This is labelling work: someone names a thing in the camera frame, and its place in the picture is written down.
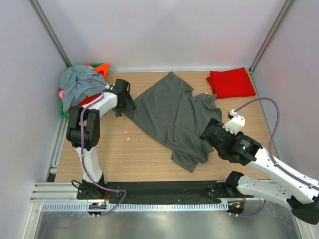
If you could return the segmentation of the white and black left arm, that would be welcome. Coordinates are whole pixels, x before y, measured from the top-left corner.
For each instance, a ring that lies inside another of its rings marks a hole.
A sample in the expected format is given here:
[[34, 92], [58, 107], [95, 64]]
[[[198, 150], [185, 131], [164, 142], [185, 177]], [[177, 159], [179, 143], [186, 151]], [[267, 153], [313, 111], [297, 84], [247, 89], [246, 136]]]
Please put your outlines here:
[[100, 96], [84, 106], [71, 108], [66, 132], [66, 139], [78, 153], [83, 169], [82, 182], [77, 186], [78, 199], [101, 199], [106, 192], [113, 192], [105, 186], [98, 161], [100, 118], [109, 111], [121, 117], [136, 108], [128, 81], [117, 79], [111, 86], [104, 83], [104, 88], [98, 87], [96, 82], [94, 79], [87, 80], [87, 84], [96, 89]]

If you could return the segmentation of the dark grey t shirt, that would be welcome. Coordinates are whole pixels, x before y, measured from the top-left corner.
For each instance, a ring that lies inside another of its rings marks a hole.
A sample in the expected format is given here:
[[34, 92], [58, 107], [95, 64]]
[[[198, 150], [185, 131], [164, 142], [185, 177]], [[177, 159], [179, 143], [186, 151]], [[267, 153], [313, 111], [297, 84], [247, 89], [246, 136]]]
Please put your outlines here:
[[191, 85], [169, 72], [134, 100], [134, 110], [125, 113], [148, 136], [172, 149], [172, 161], [189, 172], [206, 163], [213, 151], [200, 139], [209, 121], [222, 120], [216, 95], [192, 92]]

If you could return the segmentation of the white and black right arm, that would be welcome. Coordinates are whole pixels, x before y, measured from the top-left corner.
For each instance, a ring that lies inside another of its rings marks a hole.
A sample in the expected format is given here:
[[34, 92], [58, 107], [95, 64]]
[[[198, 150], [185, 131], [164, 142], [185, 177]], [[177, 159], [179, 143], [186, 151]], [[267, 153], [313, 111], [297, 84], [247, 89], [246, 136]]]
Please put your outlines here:
[[240, 172], [231, 172], [224, 185], [230, 197], [258, 196], [291, 210], [298, 219], [319, 222], [319, 182], [277, 159], [269, 149], [245, 135], [245, 120], [233, 114], [226, 124], [217, 107], [203, 110], [162, 110], [138, 107], [125, 116], [143, 132], [172, 150], [172, 161], [192, 172], [208, 155], [216, 151], [230, 163], [238, 163], [265, 173], [277, 184], [254, 180]]

